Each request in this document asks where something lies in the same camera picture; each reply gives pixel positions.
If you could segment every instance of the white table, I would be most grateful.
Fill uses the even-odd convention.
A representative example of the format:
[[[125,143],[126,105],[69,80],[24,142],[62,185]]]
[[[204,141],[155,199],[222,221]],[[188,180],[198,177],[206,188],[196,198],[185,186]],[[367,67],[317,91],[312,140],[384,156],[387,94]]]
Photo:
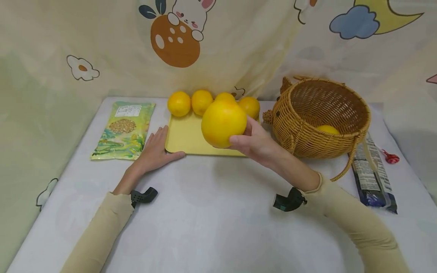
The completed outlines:
[[[130,161],[90,161],[115,101],[155,102],[154,132],[169,119],[166,99],[109,97],[101,105],[56,188],[33,225],[9,273],[59,272],[106,192]],[[262,102],[261,111],[274,102]],[[437,267],[437,207],[373,110],[374,141],[401,157],[386,165],[399,215],[375,210],[393,230],[414,272]],[[307,160],[334,177],[346,156]],[[357,196],[351,172],[339,183]],[[362,272],[354,245],[327,218],[300,208],[272,207],[291,186],[247,158],[187,156],[144,177],[137,190],[159,191],[140,204],[122,232],[104,272]]]

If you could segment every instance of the pig-shaped basket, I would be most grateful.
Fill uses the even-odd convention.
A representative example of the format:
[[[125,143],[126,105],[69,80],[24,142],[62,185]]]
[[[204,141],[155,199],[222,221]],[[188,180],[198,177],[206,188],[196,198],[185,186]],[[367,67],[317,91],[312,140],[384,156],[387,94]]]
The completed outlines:
[[[263,113],[265,123],[273,125],[280,145],[302,158],[335,158],[349,153],[341,178],[352,165],[358,144],[370,126],[370,109],[365,101],[344,83],[328,79],[296,76],[292,84],[283,78],[281,95],[273,110]],[[331,125],[340,134],[316,129]]]

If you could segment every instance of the blue cloud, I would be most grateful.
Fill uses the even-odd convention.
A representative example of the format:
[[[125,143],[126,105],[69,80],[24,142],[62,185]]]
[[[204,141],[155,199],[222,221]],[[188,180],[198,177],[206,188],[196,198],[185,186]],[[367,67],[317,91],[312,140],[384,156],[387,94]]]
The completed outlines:
[[[375,34],[379,22],[375,20],[376,13],[370,12],[367,6],[354,6],[347,13],[340,14],[332,20],[329,29],[339,33],[342,39],[357,37],[366,39]]]

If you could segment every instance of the blue package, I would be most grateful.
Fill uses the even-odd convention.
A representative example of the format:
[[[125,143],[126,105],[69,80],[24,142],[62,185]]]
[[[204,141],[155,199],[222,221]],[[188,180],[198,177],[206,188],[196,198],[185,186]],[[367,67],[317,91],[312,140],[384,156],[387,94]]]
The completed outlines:
[[[368,133],[360,143],[352,164],[360,201],[398,214],[392,186],[385,172],[379,150]]]

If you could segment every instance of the plastic bag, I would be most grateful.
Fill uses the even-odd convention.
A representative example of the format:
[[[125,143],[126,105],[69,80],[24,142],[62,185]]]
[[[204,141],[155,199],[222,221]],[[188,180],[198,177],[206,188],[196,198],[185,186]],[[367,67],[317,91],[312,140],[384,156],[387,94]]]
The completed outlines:
[[[381,207],[398,214],[392,186],[385,172],[379,150],[368,133],[357,147],[352,164],[360,201],[370,207]]]
[[[154,108],[154,103],[115,102],[91,159],[137,159],[144,148]]]

